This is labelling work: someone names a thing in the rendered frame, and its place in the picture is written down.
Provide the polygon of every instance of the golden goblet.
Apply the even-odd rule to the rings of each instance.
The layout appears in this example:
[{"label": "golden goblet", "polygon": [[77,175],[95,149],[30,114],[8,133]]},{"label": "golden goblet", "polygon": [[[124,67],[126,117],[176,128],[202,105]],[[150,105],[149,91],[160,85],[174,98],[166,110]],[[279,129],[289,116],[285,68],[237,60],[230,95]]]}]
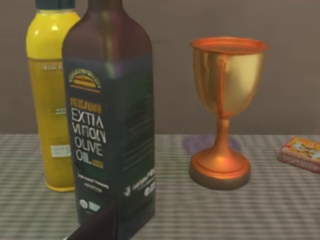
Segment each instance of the golden goblet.
[{"label": "golden goblet", "polygon": [[189,174],[198,184],[232,190],[250,180],[250,163],[229,147],[229,119],[244,111],[260,80],[264,42],[237,37],[208,37],[191,42],[197,95],[207,111],[217,114],[213,147],[192,157]]}]

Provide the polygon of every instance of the goblet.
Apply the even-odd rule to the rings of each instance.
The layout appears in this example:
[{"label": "goblet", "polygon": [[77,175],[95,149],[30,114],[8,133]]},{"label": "goblet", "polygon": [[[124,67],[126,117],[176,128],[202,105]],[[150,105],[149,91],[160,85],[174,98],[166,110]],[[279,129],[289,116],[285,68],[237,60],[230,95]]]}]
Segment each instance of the goblet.
[{"label": "goblet", "polygon": [[202,105],[217,115],[211,148],[196,153],[189,174],[198,184],[232,190],[250,180],[250,163],[229,147],[230,118],[244,111],[260,81],[268,45],[254,39],[208,37],[191,42],[195,88]]}]

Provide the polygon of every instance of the yellow liquid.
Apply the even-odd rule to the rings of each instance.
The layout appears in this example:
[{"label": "yellow liquid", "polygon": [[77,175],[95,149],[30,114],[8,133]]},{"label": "yellow liquid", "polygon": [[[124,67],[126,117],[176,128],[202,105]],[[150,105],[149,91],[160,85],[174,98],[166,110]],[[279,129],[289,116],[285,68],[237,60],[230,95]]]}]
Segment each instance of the yellow liquid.
[{"label": "yellow liquid", "polygon": [[47,186],[74,190],[66,116],[62,45],[79,20],[72,10],[39,11],[32,21],[26,51]]}]

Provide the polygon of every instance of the gray wall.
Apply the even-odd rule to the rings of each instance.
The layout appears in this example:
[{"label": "gray wall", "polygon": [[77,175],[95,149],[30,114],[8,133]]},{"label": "gray wall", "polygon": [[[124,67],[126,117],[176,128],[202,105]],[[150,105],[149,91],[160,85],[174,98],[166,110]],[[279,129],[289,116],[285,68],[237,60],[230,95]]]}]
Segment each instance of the gray wall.
[{"label": "gray wall", "polygon": [[[85,0],[77,0],[83,13]],[[190,40],[212,35],[268,42],[261,84],[234,134],[320,134],[319,0],[124,0],[154,48],[157,133],[211,133],[197,100]],[[0,133],[37,131],[25,56],[33,0],[0,1]]]}]

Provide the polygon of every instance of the table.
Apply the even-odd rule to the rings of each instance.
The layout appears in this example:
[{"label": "table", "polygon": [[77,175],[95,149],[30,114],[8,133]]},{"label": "table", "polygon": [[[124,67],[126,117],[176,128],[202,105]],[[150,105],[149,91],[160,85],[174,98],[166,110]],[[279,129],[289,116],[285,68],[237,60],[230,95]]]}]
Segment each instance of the table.
[{"label": "table", "polygon": [[[320,240],[320,175],[277,160],[290,138],[232,135],[251,181],[219,191],[188,176],[213,136],[157,135],[156,217],[134,240]],[[0,135],[0,183],[0,240],[62,240],[77,228],[74,194],[46,187],[36,135]]]}]

